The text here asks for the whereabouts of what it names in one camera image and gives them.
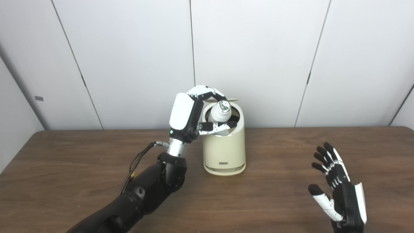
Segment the black fingertip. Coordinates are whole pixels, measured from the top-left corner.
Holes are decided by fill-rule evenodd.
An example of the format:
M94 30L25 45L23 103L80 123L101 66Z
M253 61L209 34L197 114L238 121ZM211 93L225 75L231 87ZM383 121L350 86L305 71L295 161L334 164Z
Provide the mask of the black fingertip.
M320 167L320 164L312 162L312 167L318 169Z
M319 153L321 153L321 154L326 154L326 150L325 150L325 148L322 148L322 147L318 146L318 147L316 148L316 150L317 150Z
M322 189L320 189L320 187L317 184L310 184L308 186L308 190L312 196L319 196L324 194Z
M329 149L333 149L334 147L331 145L331 144L329 144L328 142L325 142L324 144L323 144L323 147L325 147L327 150L328 150L328 148Z
M319 160L319 159L325 160L325 159L323 158L323 155L321 155L321 154L320 154L320 153L318 153L318 152L315 152L315 153L313 154L313 156L314 156L317 160Z

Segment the white bottle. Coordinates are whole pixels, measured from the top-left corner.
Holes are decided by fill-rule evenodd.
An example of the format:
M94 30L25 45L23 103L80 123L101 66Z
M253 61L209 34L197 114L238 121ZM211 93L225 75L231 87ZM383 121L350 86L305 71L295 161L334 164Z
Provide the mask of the white bottle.
M227 100L220 100L216 105L211 108L210 115L208 117L209 122L226 122L231 117L231 106ZM227 136L228 130L220 131L215 135Z

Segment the wooden table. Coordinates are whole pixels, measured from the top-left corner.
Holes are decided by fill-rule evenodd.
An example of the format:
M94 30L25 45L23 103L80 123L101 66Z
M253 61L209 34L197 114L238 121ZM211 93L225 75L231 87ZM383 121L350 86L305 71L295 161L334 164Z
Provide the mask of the wooden table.
M0 232L65 232L117 195L137 152L168 130L43 131L0 175ZM190 145L184 186L131 232L330 233L307 190L325 188L311 168L318 145L339 151L363 182L366 232L414 231L414 132L402 127L247 129L247 168L218 177L202 166L202 140ZM156 161L161 148L142 159Z

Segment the white finger segment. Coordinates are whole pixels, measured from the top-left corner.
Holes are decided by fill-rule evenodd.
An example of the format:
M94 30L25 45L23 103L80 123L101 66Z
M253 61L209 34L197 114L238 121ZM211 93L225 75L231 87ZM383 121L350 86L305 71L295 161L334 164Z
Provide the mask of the white finger segment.
M331 153L329 153L329 151L326 151L326 153L328 153L328 156L331 158L332 161L334 161L334 159L332 158Z
M334 209L334 200L329 200L326 194L313 196L322 210L334 221L341 221L344 217Z
M323 167L323 169L325 169L325 170L326 170L326 172L328 172L328 171L329 171L329 169L327 169L324 165L322 165L322 167Z
M355 185L355 193L356 193L356 199L358 200L359 214L361 215L361 219L363 223L365 224L367 221L367 217L366 217L366 207L365 207L365 196L363 194L362 183Z
M341 158L341 156L339 156L339 154L338 154L338 152L336 151L336 149L335 149L335 148L334 148L334 153L335 153L335 155L336 155L336 157L337 157L338 161L341 161L341 162L342 162L342 158Z

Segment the robotic arm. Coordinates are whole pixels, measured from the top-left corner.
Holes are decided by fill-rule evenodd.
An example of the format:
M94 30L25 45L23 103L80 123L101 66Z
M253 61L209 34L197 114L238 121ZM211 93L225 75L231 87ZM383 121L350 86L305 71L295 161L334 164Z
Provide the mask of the robotic arm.
M237 125L236 122L198 122L203 101L211 97L218 101L227 100L218 90L207 86L196 86L187 93L177 94L171 112L169 142L150 143L132 162L118 197L67 233L128 232L144 215L154 212L171 193L178 191L187 171L185 153L188 145L199 135L220 132ZM155 145L165 147L166 151L158 156L157 163L135 176L139 160Z

